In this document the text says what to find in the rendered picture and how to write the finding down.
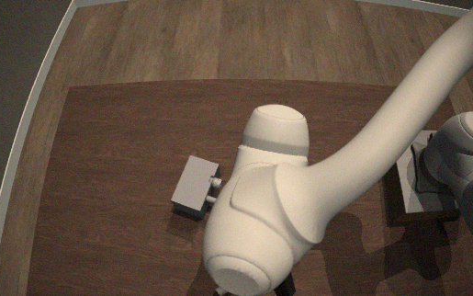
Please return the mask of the long grey metal bar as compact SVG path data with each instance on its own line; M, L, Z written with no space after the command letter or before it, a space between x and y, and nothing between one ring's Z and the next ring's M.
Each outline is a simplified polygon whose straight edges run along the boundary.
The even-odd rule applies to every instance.
M217 287L215 290L217 291L217 293L218 293L220 296L224 296L225 294L228 293L227 291L223 290L223 289L220 288L220 287Z

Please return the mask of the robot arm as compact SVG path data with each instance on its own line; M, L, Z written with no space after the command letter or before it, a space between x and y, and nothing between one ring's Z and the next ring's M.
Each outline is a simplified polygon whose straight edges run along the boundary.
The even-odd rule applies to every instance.
M310 166L306 118L283 105L256 108L205 226L202 259L212 280L238 296L278 287L322 241L329 221L399 160L472 68L473 7L428 48L348 144ZM454 196L473 235L473 112L447 120L428 145L411 145L415 191Z

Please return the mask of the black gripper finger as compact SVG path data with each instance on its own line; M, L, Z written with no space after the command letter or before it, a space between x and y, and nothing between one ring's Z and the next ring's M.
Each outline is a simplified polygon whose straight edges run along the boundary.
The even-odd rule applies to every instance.
M292 278L291 271L287 278L274 289L276 296L293 296L296 292L294 281Z

